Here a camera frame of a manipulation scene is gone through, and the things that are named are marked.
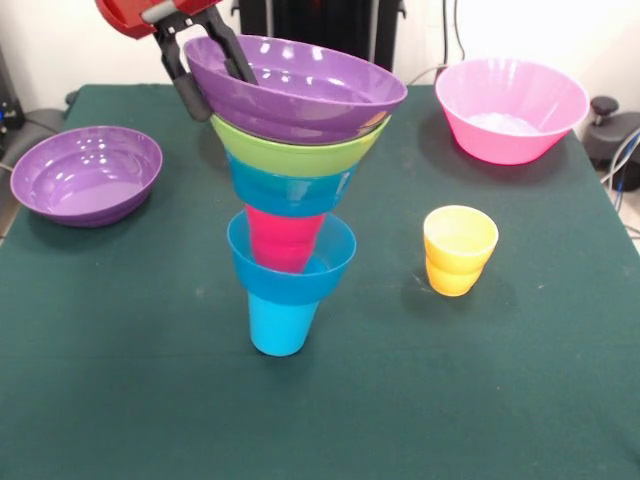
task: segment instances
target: purple bowl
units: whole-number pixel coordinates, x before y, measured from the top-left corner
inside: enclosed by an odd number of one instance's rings
[[[22,205],[54,222],[101,227],[138,208],[161,167],[160,146],[141,132],[79,128],[29,150],[13,170],[11,190]]]
[[[258,137],[297,145],[344,142],[393,113],[407,87],[383,68],[345,53],[278,38],[238,35],[259,86],[229,76],[209,37],[184,51],[211,108]]]

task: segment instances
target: blue cup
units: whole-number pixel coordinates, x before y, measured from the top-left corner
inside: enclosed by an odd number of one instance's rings
[[[311,217],[333,210],[342,200],[358,165],[324,177],[289,177],[259,170],[229,151],[236,195],[263,212],[283,217]]]
[[[244,210],[229,223],[227,240],[236,274],[249,296],[251,342],[275,357],[298,352],[318,305],[336,288],[356,253],[355,235],[346,223],[328,214],[313,256],[300,274],[271,270],[253,260]]]

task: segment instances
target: green bowl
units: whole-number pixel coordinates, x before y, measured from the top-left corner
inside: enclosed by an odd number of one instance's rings
[[[211,123],[225,148],[247,165],[290,177],[322,177],[348,170],[369,151],[391,117],[372,132],[331,145],[289,145],[254,137],[238,130],[217,115]]]

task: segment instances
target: pink bowl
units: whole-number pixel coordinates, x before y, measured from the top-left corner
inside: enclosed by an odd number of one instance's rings
[[[589,112],[575,80],[522,60],[461,62],[439,76],[435,90],[460,146],[500,165],[536,160]]]

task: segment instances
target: plastic cup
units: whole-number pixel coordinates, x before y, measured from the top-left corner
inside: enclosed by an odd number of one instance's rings
[[[342,200],[358,165],[322,177],[291,177],[259,170],[227,150],[236,195],[247,205],[284,217],[311,217],[333,210]]]
[[[441,295],[467,293],[498,243],[498,227],[485,213],[463,205],[433,210],[424,220],[427,277]]]
[[[254,261],[246,211],[227,229],[236,274],[247,289],[251,342],[266,355],[293,355],[309,335],[320,302],[337,287],[356,252],[349,226],[328,214],[304,272],[292,274]]]
[[[325,215],[282,217],[246,205],[251,253],[260,265],[287,273],[302,272],[313,253]]]

